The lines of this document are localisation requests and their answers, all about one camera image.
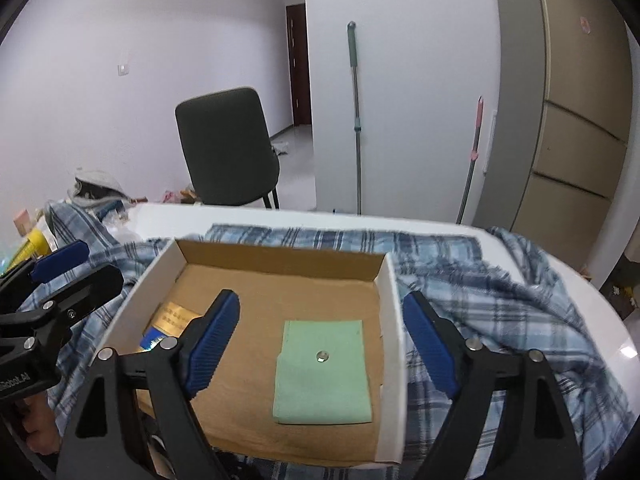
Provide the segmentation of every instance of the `chair backrest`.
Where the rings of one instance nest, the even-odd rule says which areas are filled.
[[[244,205],[278,183],[260,98],[236,88],[189,99],[175,109],[191,183],[207,205]]]

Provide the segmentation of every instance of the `table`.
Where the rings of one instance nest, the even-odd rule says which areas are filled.
[[[469,236],[478,240],[486,262],[508,271],[516,282],[523,282],[515,262],[499,240],[480,229],[440,222],[249,207],[148,203],[130,209],[129,221],[123,228],[114,232],[114,235],[120,241],[181,238],[189,234],[204,234],[215,223],[270,228],[402,231],[417,235]],[[622,320],[591,283],[560,260],[552,256],[549,256],[549,260],[564,280],[567,291],[584,318],[604,361],[626,392],[631,410],[635,416],[640,416],[640,358]]]

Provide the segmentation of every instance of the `floor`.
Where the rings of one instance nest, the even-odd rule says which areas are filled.
[[[297,126],[273,139],[277,145],[286,144],[287,152],[280,155],[278,199],[281,209],[313,211],[316,209],[316,176],[314,173],[314,143],[311,126]],[[264,208],[262,200],[246,207]]]

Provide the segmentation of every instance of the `plaid fabric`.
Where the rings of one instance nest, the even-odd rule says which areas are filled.
[[[74,338],[60,354],[64,380],[50,391],[58,425],[63,429],[95,346],[113,319],[124,297],[164,245],[162,240],[120,246],[95,219],[66,204],[52,206],[50,224],[62,244],[86,241],[90,262],[75,269],[74,276],[103,262],[123,271],[123,294],[89,316],[74,330]],[[607,370],[560,277],[543,251],[517,235],[494,229],[491,233],[507,247],[524,276],[515,283],[507,272],[482,261],[477,241],[466,237],[424,237],[391,232],[318,232],[250,226],[213,226],[200,237],[226,243],[391,253],[401,297],[421,290],[438,314],[452,320],[465,337],[479,336],[493,350],[510,352],[539,348],[556,373],[564,400],[584,455],[588,478],[594,478],[620,447],[634,417],[626,396]],[[66,275],[36,291],[26,306],[33,307]],[[247,458],[265,478],[293,480],[377,480],[411,478],[427,454],[450,406],[434,389],[428,371],[407,337],[408,415],[406,447],[401,466],[381,470],[347,470],[273,463]],[[503,395],[496,393],[487,417],[478,452],[468,473],[481,475],[486,466]]]

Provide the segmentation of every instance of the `green pouch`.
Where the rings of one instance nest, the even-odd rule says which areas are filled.
[[[320,362],[325,352],[328,358]],[[371,422],[362,321],[287,321],[273,418],[281,424]]]

